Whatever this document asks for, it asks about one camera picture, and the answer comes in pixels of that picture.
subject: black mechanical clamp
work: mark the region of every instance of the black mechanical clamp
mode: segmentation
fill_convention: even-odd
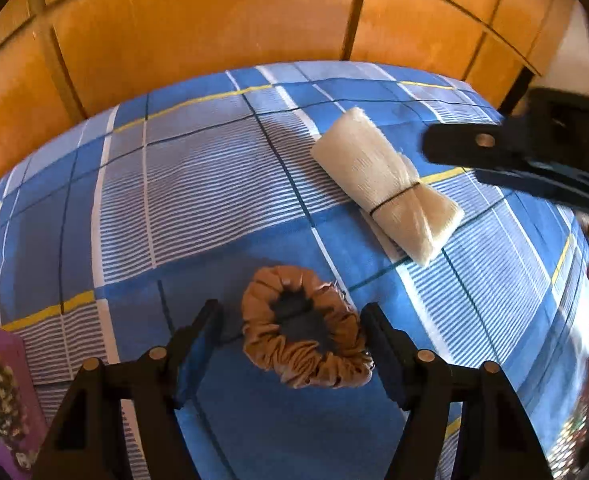
[[[364,308],[361,323],[388,397],[410,411],[386,480],[434,478],[451,402],[463,402],[453,480],[552,478],[498,364],[465,368],[417,350],[376,303]],[[222,324],[222,306],[209,300],[167,347],[152,348],[134,362],[85,361],[52,422],[33,479],[131,480],[120,400],[132,399],[150,477],[200,480],[174,410],[196,393]]]

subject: purple package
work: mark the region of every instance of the purple package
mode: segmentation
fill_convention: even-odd
[[[0,329],[0,465],[13,480],[30,478],[46,433],[23,340]]]

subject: blue bedsheet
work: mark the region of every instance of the blue bedsheet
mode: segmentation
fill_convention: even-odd
[[[419,269],[311,159],[314,139],[361,107],[463,224]],[[381,479],[404,414],[378,376],[354,390],[290,390],[242,353],[242,292],[261,266],[337,281],[378,301],[419,348],[503,366],[549,449],[587,354],[589,248],[573,214],[485,186],[420,153],[434,122],[496,123],[466,83],[355,62],[230,70],[159,89],[64,133],[0,181],[0,325],[21,334],[51,420],[81,362],[167,343],[205,300],[223,341],[178,412],[204,479]],[[294,319],[305,336],[305,319]],[[146,468],[124,407],[136,478]],[[460,408],[452,407],[446,478]]]

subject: beige fabric roll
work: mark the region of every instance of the beige fabric roll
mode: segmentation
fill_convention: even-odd
[[[303,289],[323,315],[337,354],[321,354],[316,341],[288,342],[279,334],[271,304],[284,290]],[[263,267],[255,272],[241,301],[243,351],[263,370],[274,370],[281,382],[293,388],[355,387],[372,377],[372,358],[365,351],[359,315],[331,284],[321,282],[309,269],[294,266]]]
[[[463,219],[463,209],[422,184],[360,108],[351,108],[315,142],[313,158],[418,265],[436,258]]]

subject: metal rivet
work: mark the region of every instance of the metal rivet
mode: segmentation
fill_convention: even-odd
[[[485,368],[486,372],[491,374],[496,374],[501,369],[501,367],[494,361],[485,361],[483,367]]]
[[[424,363],[431,363],[434,361],[434,352],[431,350],[419,350],[417,357],[419,361],[423,361]]]
[[[490,134],[477,134],[476,141],[481,148],[493,148],[496,142]]]
[[[86,359],[83,362],[83,369],[91,372],[92,370],[96,370],[98,368],[99,361],[96,357],[91,357],[90,359]]]
[[[150,359],[158,361],[168,355],[168,351],[164,346],[155,346],[148,352],[148,355],[150,356]]]

